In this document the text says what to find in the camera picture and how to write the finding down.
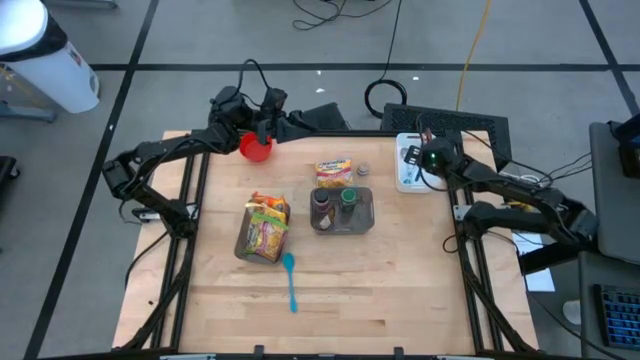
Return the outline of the grey metal desk foot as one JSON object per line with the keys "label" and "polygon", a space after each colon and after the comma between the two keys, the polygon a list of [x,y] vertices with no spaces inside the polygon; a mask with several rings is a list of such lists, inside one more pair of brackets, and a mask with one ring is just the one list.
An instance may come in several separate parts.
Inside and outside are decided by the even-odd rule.
{"label": "grey metal desk foot", "polygon": [[102,7],[106,9],[117,9],[117,0],[41,0],[47,5],[56,6],[79,6],[79,7]]}

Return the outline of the white plastic bin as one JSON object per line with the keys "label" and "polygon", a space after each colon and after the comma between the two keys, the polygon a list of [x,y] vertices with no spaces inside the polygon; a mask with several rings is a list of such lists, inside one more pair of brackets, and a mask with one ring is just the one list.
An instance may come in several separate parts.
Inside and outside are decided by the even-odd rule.
{"label": "white plastic bin", "polygon": [[[430,193],[432,189],[430,186],[437,189],[444,189],[445,185],[440,177],[432,175],[425,170],[420,169],[415,165],[409,165],[403,161],[404,157],[401,157],[399,150],[402,147],[407,149],[411,145],[419,146],[421,141],[417,133],[399,133],[396,136],[395,145],[395,183],[396,188],[401,193]],[[410,167],[417,167],[419,169],[419,178],[414,185],[406,185],[403,180],[406,176],[406,170]]]}

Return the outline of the white trash can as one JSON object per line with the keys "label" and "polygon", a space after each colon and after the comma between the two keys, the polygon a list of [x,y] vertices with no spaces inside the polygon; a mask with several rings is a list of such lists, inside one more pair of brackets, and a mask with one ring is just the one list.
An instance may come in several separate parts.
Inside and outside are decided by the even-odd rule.
{"label": "white trash can", "polygon": [[40,0],[0,0],[0,63],[69,113],[99,104],[98,76]]}

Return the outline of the teal plastic spoon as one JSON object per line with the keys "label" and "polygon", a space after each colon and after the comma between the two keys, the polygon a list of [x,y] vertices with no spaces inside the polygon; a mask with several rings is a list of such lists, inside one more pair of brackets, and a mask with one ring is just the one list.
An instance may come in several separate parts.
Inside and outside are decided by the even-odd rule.
{"label": "teal plastic spoon", "polygon": [[295,287],[293,280],[293,272],[295,268],[295,258],[291,253],[285,253],[282,258],[283,266],[287,272],[288,290],[289,290],[289,306],[292,313],[298,312],[298,304],[295,296]]}

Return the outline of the black support bar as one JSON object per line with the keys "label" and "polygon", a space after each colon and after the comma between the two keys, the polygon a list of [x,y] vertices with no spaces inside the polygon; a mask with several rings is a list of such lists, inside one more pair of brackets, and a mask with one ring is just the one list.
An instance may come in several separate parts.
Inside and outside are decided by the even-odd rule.
{"label": "black support bar", "polygon": [[578,245],[556,242],[520,255],[520,271],[522,275],[533,274],[547,268],[577,260],[579,254],[582,252],[598,253],[598,239],[594,238],[588,243]]}

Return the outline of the green yellow ramen packet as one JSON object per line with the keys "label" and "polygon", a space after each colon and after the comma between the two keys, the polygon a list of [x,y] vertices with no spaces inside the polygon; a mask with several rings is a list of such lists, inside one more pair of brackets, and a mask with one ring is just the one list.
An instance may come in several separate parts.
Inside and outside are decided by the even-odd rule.
{"label": "green yellow ramen packet", "polygon": [[244,255],[255,255],[276,263],[280,259],[288,231],[287,217],[269,217],[251,212],[242,252]]}

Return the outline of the black lid purple label jar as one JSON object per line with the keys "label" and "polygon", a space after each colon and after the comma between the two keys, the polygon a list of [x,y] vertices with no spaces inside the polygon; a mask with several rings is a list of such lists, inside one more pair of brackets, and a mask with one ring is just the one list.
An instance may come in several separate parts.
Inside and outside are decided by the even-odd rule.
{"label": "black lid purple label jar", "polygon": [[313,207],[318,214],[327,214],[329,212],[331,203],[327,189],[318,188],[314,190]]}

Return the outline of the black wedge panel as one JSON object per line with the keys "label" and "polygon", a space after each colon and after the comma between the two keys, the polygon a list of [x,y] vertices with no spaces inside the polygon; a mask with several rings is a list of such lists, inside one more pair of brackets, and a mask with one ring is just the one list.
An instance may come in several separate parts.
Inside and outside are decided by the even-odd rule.
{"label": "black wedge panel", "polygon": [[302,112],[302,120],[318,130],[349,130],[350,127],[335,102]]}

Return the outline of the wide grey translucent bin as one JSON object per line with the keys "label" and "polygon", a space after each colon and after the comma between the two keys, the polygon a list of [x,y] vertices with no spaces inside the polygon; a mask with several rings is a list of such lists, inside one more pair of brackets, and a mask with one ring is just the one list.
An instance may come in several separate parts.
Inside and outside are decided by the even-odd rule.
{"label": "wide grey translucent bin", "polygon": [[375,224],[375,212],[372,191],[367,187],[352,186],[357,192],[357,204],[352,212],[342,212],[340,193],[346,187],[325,188],[329,192],[331,207],[329,212],[335,214],[333,226],[328,231],[318,229],[318,222],[325,214],[318,214],[313,207],[313,193],[310,193],[310,225],[321,235],[361,235],[368,232]]}

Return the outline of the wooden desk grey legs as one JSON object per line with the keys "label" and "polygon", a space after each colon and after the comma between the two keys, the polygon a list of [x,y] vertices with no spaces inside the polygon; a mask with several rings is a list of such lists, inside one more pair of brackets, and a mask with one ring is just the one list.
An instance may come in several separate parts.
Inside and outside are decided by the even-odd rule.
{"label": "wooden desk grey legs", "polygon": [[0,118],[23,118],[53,123],[56,117],[56,113],[52,110],[9,105],[0,101]]}

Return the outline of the pink backlit keyboard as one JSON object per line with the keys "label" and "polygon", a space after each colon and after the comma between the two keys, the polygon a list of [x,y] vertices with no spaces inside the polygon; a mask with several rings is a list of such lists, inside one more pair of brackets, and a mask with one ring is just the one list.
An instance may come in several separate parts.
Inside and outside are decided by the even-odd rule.
{"label": "pink backlit keyboard", "polygon": [[593,290],[603,342],[640,351],[640,289],[595,284]]}

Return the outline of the red plastic cup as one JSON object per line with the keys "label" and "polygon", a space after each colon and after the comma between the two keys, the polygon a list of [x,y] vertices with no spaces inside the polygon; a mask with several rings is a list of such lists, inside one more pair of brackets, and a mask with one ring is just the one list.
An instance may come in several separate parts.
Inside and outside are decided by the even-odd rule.
{"label": "red plastic cup", "polygon": [[264,162],[270,155],[273,142],[270,137],[265,143],[255,133],[246,133],[241,137],[239,151],[249,161]]}

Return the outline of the long grey translucent bin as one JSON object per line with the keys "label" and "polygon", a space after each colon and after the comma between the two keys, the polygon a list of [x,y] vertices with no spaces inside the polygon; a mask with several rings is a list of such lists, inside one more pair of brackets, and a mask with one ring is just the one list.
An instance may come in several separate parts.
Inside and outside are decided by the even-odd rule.
{"label": "long grey translucent bin", "polygon": [[[287,212],[287,221],[288,221],[288,226],[289,226],[290,206],[288,206],[285,211]],[[250,214],[251,214],[251,211],[248,210],[245,207],[245,212],[244,212],[244,216],[243,216],[243,219],[242,219],[242,224],[241,224],[241,227],[240,227],[239,235],[238,235],[238,238],[237,238],[237,241],[236,241],[236,245],[235,245],[235,249],[234,249],[235,256],[240,260],[245,260],[245,261],[248,261],[248,262],[259,263],[259,264],[276,264],[276,263],[278,263],[280,261],[280,259],[281,259],[281,256],[282,256],[284,248],[282,250],[280,259],[276,263],[270,263],[270,262],[268,262],[268,261],[266,261],[266,260],[264,260],[262,258],[259,258],[258,256],[255,256],[255,255],[244,255],[243,254],[242,247],[245,245],[245,241],[246,241],[247,227],[248,227],[248,223],[249,223]]]}

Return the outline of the yellow red ramen packet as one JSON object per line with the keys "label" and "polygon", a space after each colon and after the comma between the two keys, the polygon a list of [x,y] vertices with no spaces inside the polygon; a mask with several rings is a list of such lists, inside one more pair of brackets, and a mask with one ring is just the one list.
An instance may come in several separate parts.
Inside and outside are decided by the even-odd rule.
{"label": "yellow red ramen packet", "polygon": [[349,187],[353,184],[351,159],[338,159],[315,164],[316,185],[319,188]]}

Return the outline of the white paper sheet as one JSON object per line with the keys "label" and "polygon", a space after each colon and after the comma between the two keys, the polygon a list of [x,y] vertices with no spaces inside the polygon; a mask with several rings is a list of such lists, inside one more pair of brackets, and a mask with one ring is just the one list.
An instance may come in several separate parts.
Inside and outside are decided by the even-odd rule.
{"label": "white paper sheet", "polygon": [[[539,234],[513,233],[512,239],[520,256],[541,249],[544,246]],[[553,293],[555,291],[555,284],[549,269],[528,274],[525,276],[525,280],[529,292]]]}

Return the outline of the grey keyboard desk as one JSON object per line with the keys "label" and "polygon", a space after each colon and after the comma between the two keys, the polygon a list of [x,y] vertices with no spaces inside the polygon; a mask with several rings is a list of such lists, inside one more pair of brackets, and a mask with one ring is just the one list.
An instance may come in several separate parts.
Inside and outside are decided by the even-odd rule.
{"label": "grey keyboard desk", "polygon": [[580,253],[578,263],[582,355],[586,358],[640,360],[640,351],[613,348],[603,342],[593,290],[595,284],[640,289],[640,265],[590,252]]}

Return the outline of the black perforated computer case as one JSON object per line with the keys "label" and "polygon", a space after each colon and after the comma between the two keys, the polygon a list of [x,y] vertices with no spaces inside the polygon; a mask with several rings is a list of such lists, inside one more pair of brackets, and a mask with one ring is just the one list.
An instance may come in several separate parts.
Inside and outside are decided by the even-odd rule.
{"label": "black perforated computer case", "polygon": [[491,148],[500,153],[494,156],[498,170],[506,167],[512,157],[509,124],[505,117],[393,103],[387,103],[384,111],[375,116],[381,120],[382,131],[414,132],[429,128],[436,136],[454,131],[485,131]]}

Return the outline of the white computer mouse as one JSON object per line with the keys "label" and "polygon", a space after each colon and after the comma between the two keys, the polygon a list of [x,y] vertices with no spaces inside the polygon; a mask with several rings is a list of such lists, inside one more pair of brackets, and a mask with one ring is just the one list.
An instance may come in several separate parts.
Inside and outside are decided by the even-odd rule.
{"label": "white computer mouse", "polygon": [[563,305],[562,305],[562,313],[565,317],[565,319],[575,325],[575,326],[580,326],[581,325],[581,301],[576,299],[576,300],[569,300],[566,301]]}

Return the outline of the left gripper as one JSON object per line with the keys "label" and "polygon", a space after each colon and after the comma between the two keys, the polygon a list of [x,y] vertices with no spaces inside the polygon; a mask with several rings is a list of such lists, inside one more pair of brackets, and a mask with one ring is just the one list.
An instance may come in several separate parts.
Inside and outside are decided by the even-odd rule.
{"label": "left gripper", "polygon": [[316,133],[314,124],[305,116],[303,111],[294,110],[289,115],[279,113],[265,113],[261,110],[250,109],[245,120],[245,129],[257,134],[261,143],[270,137],[276,142],[287,142],[304,139]]}

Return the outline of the black desktop device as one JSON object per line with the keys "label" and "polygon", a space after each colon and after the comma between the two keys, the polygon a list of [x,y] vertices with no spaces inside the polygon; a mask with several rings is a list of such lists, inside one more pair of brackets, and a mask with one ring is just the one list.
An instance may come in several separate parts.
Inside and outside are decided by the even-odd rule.
{"label": "black desktop device", "polygon": [[618,142],[618,154],[626,177],[640,179],[640,113],[624,123],[608,122],[609,131]]}

